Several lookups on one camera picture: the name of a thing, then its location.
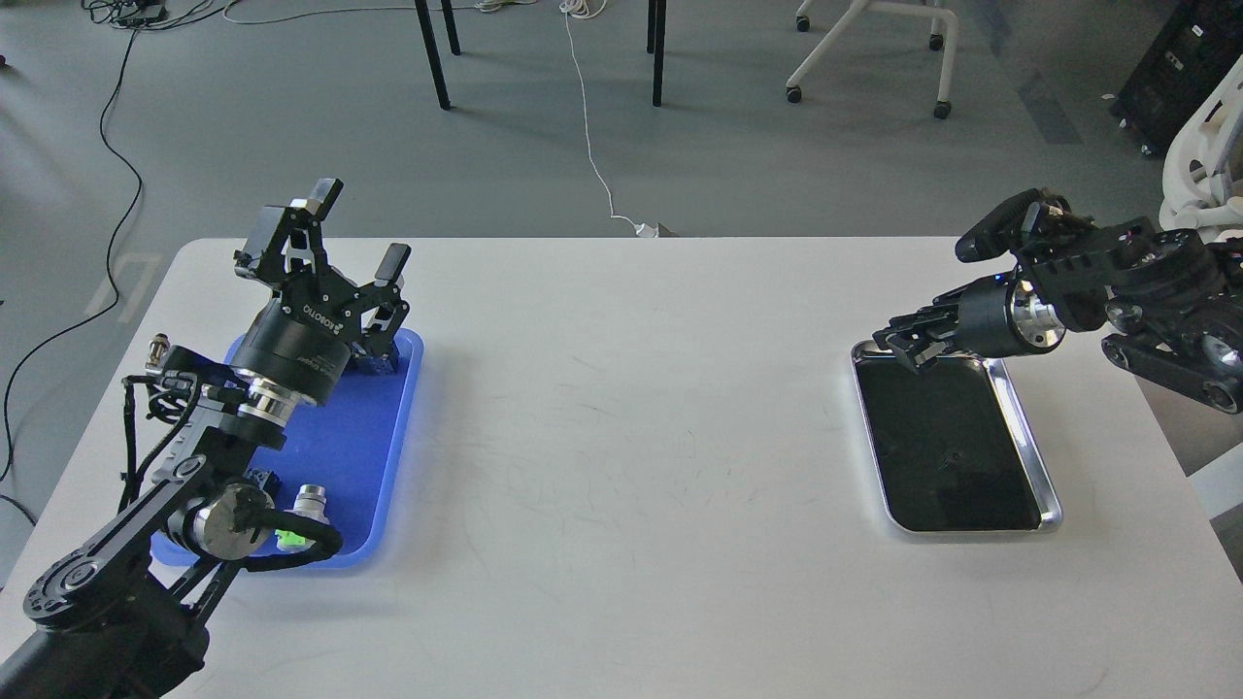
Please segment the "chair leg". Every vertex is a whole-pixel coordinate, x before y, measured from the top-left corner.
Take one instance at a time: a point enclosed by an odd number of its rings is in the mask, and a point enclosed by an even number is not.
[[[445,87],[445,72],[440,67],[440,50],[436,49],[436,35],[431,31],[431,12],[428,0],[414,0],[415,14],[419,15],[419,29],[423,31],[423,47],[428,50],[428,65],[431,66],[431,81],[436,85],[436,101],[441,109],[449,109],[449,88]]]
[[[815,0],[803,0],[798,10],[794,10],[794,26],[798,31],[812,29],[812,20],[807,16],[807,11],[812,9],[812,2],[815,2]]]
[[[656,0],[648,0],[648,53],[656,52]]]
[[[937,102],[950,103],[950,82],[953,80],[953,58],[958,52],[958,17],[946,10],[941,16],[945,22],[945,55],[941,56],[941,82],[937,86]]]
[[[846,7],[845,14],[842,15],[838,24],[833,25],[829,34],[824,35],[824,39],[815,45],[815,49],[812,49],[812,52],[803,60],[803,63],[798,66],[794,73],[789,76],[789,80],[786,81],[786,90],[794,90],[798,87],[798,81],[803,80],[803,76],[815,67],[815,63],[820,61],[820,57],[829,50],[829,46],[833,46],[833,42],[842,36],[842,32],[844,32],[846,27],[859,19],[859,15],[861,15],[871,2],[873,0],[850,0],[850,6]]]
[[[665,83],[665,0],[654,0],[656,5],[656,26],[655,26],[655,53],[656,60],[653,65],[651,73],[651,106],[659,107],[661,92],[664,91]]]
[[[445,31],[449,32],[449,51],[454,56],[461,56],[462,47],[457,44],[457,21],[454,20],[454,4],[450,0],[440,0],[440,14],[445,16]]]
[[[941,7],[945,0],[932,0],[933,7]],[[929,32],[929,49],[932,51],[940,51],[945,46],[945,20],[941,17],[932,17],[932,29]]]

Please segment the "cable on floor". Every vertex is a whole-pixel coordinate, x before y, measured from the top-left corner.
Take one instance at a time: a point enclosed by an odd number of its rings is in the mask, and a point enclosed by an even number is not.
[[[129,172],[133,173],[134,178],[138,180],[138,187],[134,189],[133,199],[129,200],[129,206],[126,208],[126,213],[121,216],[121,220],[117,221],[117,225],[112,229],[112,235],[108,238],[108,249],[107,252],[104,254],[104,260],[103,260],[104,272],[107,274],[108,277],[108,286],[112,289],[112,301],[103,308],[86,317],[85,320],[71,325],[70,327],[57,332],[56,335],[36,345],[34,350],[26,352],[26,356],[22,357],[20,362],[17,362],[17,366],[14,367],[12,373],[9,374],[9,382],[5,384],[4,389],[4,435],[5,440],[9,444],[7,449],[9,456],[5,460],[4,470],[0,471],[0,481],[4,481],[4,479],[9,476],[9,474],[12,471],[14,468],[15,448],[12,439],[12,427],[9,420],[9,398],[12,394],[12,383],[17,378],[17,372],[20,372],[24,366],[26,366],[26,362],[29,362],[30,358],[35,356],[35,352],[39,352],[52,341],[63,337],[65,335],[68,335],[70,332],[73,332],[75,330],[87,325],[88,322],[103,316],[108,311],[116,308],[117,305],[121,302],[121,289],[117,287],[117,277],[113,275],[112,271],[112,249],[117,243],[117,235],[121,233],[122,226],[124,226],[126,221],[129,220],[129,215],[134,211],[134,206],[138,205],[138,200],[142,198],[143,175],[138,174],[138,169],[134,168],[134,164],[131,163],[129,159],[127,159],[124,155],[117,152],[116,148],[112,147],[112,143],[108,142],[108,136],[104,127],[108,121],[108,114],[112,112],[112,108],[117,103],[117,97],[121,95],[121,86],[126,80],[126,66],[129,65],[129,55],[131,52],[133,52],[134,40],[138,39],[138,34],[140,31],[143,30],[135,29],[131,31],[129,44],[126,45],[126,55],[121,60],[121,71],[117,73],[117,85],[112,88],[112,95],[108,96],[108,102],[104,103],[103,109],[99,112],[99,139],[103,141],[104,148],[107,148],[108,152],[111,152],[113,155],[121,159],[121,162],[124,163],[127,168],[129,168]],[[0,499],[17,507],[21,511],[21,514],[26,517],[26,520],[30,521],[31,525],[39,522],[39,519],[34,516],[30,509],[19,502],[16,499],[10,498],[7,495],[0,495]]]
[[[116,29],[143,31],[165,31],[200,22],[224,10],[224,7],[211,10],[215,4],[216,0],[199,0],[196,5],[175,17],[155,20],[143,17],[140,14],[145,7],[140,7],[134,0],[78,0],[78,6],[86,10],[91,15],[91,21],[97,25],[107,24]]]
[[[561,14],[576,20],[592,20],[603,12],[608,5],[609,0],[600,0],[600,6],[592,10],[587,0],[561,0]]]
[[[604,182],[604,175],[600,174],[600,168],[595,164],[595,155],[592,154],[592,126],[590,119],[587,117],[587,82],[583,80],[583,67],[578,63],[578,52],[574,51],[574,34],[569,30],[571,17],[589,20],[599,15],[607,4],[608,1],[605,0],[605,2],[595,10],[595,12],[590,12],[587,7],[587,0],[563,0],[561,4],[561,11],[566,16],[566,36],[569,37],[569,57],[574,60],[574,70],[578,72],[578,90],[583,96],[583,137],[587,141],[587,160],[592,163],[592,170],[595,172],[595,179],[600,180],[600,185],[604,187],[604,194],[609,198],[609,218],[629,223],[634,226],[635,233],[638,234],[643,226],[630,220],[630,218],[617,213],[617,209],[613,206],[613,189],[609,188],[609,183]]]

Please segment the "white cable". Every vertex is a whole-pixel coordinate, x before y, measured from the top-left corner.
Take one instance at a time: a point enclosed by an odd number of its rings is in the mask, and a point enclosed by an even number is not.
[[[587,160],[592,163],[592,169],[595,170],[595,179],[600,180],[600,184],[604,187],[604,193],[608,194],[609,197],[609,218],[622,219],[629,223],[631,226],[634,226],[635,233],[638,233],[640,228],[639,224],[631,221],[629,218],[623,216],[622,214],[618,214],[617,209],[613,208],[613,190],[609,189],[609,183],[604,182],[604,175],[600,174],[600,168],[595,165],[595,157],[592,155],[592,129],[587,119],[587,83],[583,81],[583,68],[582,66],[578,65],[578,53],[574,52],[574,35],[569,31],[569,17],[572,17],[573,15],[564,9],[567,1],[569,0],[563,1],[561,6],[562,6],[562,12],[566,15],[566,36],[569,37],[569,57],[574,60],[574,70],[578,71],[578,88],[583,93],[583,136],[587,138]],[[590,17],[580,17],[580,19],[590,19]]]
[[[561,0],[561,14],[576,20],[590,20],[603,12],[608,4],[609,0],[602,0],[600,6],[595,11],[592,11],[592,6],[587,4],[587,0]]]
[[[479,2],[475,2],[471,6],[485,15],[491,15],[506,5],[534,5],[539,0],[479,0]]]

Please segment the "black table leg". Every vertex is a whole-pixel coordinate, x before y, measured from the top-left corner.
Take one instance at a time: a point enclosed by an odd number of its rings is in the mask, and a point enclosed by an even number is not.
[[[457,22],[454,21],[454,4],[450,0],[440,0],[440,10],[445,15],[445,31],[449,32],[449,51],[454,56],[461,56],[462,47],[457,44]]]
[[[436,83],[436,101],[441,109],[449,109],[449,90],[445,87],[445,72],[440,67],[440,50],[436,49],[436,35],[431,32],[431,14],[428,0],[414,0],[415,14],[419,15],[419,29],[423,30],[423,46],[428,50],[428,63],[431,66],[431,80]]]
[[[651,76],[651,106],[660,106],[660,93],[665,82],[665,0],[648,0],[655,4],[655,52],[656,65]]]
[[[648,0],[648,52],[656,52],[656,0]]]

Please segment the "white chair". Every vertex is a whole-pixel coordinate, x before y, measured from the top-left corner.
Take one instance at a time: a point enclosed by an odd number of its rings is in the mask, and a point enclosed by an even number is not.
[[[1161,228],[1198,229],[1206,241],[1243,228],[1241,136],[1243,57],[1170,144],[1161,172]]]
[[[812,22],[807,16],[807,10],[812,6],[815,0],[803,0],[799,5],[798,12],[794,17],[796,26],[798,31],[807,31],[810,29]],[[912,15],[917,17],[932,17],[932,36],[929,37],[929,49],[932,51],[940,51],[945,49],[945,55],[941,58],[941,83],[937,87],[936,95],[936,108],[932,109],[932,116],[943,119],[950,116],[950,81],[953,78],[953,57],[958,50],[958,17],[941,6],[942,0],[932,0],[932,5],[927,4],[927,0],[921,0],[919,5],[907,2],[892,2],[889,0],[850,0],[850,6],[846,7],[846,12],[842,15],[838,24],[833,25],[829,34],[824,35],[824,39],[815,45],[815,49],[807,56],[803,65],[794,71],[794,75],[789,76],[786,81],[786,100],[792,103],[798,103],[803,100],[803,90],[798,86],[798,82],[803,80],[815,63],[820,61],[820,57],[829,46],[842,36],[842,32],[846,30],[859,15],[870,10],[874,12],[889,12],[894,15]]]

